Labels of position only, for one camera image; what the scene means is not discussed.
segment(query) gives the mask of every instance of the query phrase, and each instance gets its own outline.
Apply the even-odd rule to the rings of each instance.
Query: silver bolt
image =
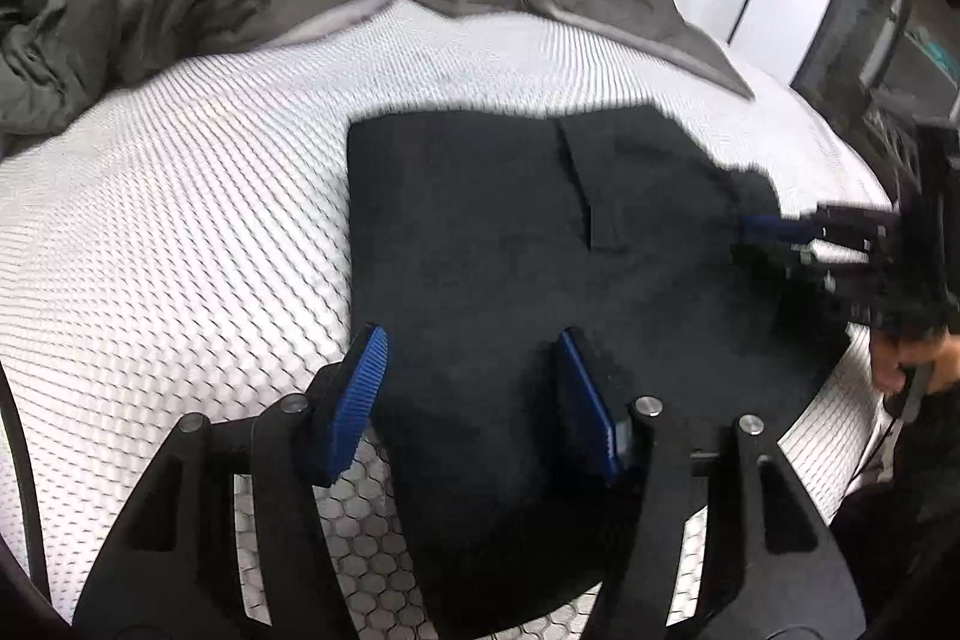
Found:
[[[280,410],[283,410],[285,413],[302,413],[306,410],[308,404],[310,403],[304,394],[291,393],[280,400]]]
[[[634,402],[634,410],[648,418],[656,418],[664,411],[664,403],[656,396],[641,396]]]
[[[190,434],[190,432],[196,432],[197,429],[200,429],[205,421],[206,416],[203,413],[186,413],[176,426],[178,426],[181,432]]]
[[[741,415],[740,429],[750,434],[751,437],[756,437],[757,434],[763,432],[763,419],[757,415]]]

